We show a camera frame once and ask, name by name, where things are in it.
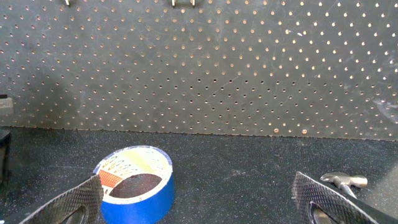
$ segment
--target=black countertop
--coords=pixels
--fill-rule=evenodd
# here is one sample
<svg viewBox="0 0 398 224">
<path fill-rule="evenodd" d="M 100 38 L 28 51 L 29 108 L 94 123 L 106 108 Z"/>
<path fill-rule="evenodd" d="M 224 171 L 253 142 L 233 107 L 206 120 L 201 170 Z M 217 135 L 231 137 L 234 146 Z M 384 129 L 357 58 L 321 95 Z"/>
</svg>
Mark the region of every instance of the black countertop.
<svg viewBox="0 0 398 224">
<path fill-rule="evenodd" d="M 7 129 L 12 177 L 1 194 L 5 216 L 72 187 L 111 152 L 145 144 L 163 149 L 174 165 L 176 198 L 160 223 L 300 223 L 291 194 L 298 170 L 365 175 L 368 187 L 354 193 L 398 218 L 392 141 Z"/>
</svg>

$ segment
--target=printed label inside tape roll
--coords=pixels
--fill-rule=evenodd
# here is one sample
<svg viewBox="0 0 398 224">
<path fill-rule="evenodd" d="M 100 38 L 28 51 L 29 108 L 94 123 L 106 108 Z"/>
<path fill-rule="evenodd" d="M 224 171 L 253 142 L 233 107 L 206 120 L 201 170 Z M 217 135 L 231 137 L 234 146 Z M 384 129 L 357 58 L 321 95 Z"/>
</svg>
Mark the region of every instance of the printed label inside tape roll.
<svg viewBox="0 0 398 224">
<path fill-rule="evenodd" d="M 96 173 L 104 188 L 104 201 L 124 204 L 145 200 L 159 192 L 169 181 L 172 173 L 171 161 L 153 147 L 135 146 L 121 149 L 98 164 Z M 125 179 L 139 174 L 152 174 L 162 180 L 152 190 L 131 198 L 116 198 L 109 194 Z"/>
</svg>

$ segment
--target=pegboard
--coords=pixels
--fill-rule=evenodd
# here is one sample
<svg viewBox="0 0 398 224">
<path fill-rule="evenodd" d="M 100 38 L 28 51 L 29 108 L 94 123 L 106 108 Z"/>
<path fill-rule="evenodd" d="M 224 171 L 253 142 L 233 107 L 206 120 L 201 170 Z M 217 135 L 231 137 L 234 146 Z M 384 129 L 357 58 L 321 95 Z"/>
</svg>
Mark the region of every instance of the pegboard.
<svg viewBox="0 0 398 224">
<path fill-rule="evenodd" d="M 2 126 L 397 139 L 398 1 L 0 2 Z"/>
</svg>

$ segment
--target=blue painter's tape roll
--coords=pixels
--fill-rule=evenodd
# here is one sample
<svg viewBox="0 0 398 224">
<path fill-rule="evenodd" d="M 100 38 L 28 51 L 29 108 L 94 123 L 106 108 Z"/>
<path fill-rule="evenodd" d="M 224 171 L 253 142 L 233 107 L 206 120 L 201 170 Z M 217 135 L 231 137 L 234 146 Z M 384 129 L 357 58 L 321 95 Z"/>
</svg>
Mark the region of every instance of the blue painter's tape roll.
<svg viewBox="0 0 398 224">
<path fill-rule="evenodd" d="M 120 149 L 105 157 L 95 168 L 101 177 L 104 199 L 101 211 L 109 224 L 152 224 L 162 219 L 174 201 L 172 161 L 162 150 L 152 146 Z M 116 198 L 109 193 L 133 175 L 152 174 L 162 180 L 152 190 L 132 198 Z"/>
</svg>

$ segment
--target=silver hammer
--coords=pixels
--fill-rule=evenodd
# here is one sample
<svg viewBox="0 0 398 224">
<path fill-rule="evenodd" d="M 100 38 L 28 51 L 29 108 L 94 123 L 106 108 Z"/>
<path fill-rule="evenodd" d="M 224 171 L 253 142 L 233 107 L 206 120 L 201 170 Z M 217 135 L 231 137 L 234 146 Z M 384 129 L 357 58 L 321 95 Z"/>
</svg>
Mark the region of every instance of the silver hammer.
<svg viewBox="0 0 398 224">
<path fill-rule="evenodd" d="M 334 183 L 340 190 L 346 192 L 350 196 L 355 197 L 355 194 L 351 191 L 350 186 L 353 185 L 355 187 L 363 188 L 368 184 L 368 180 L 366 177 L 362 175 L 350 176 L 343 172 L 330 172 L 323 176 L 321 176 L 322 181 L 326 181 L 329 183 Z"/>
</svg>

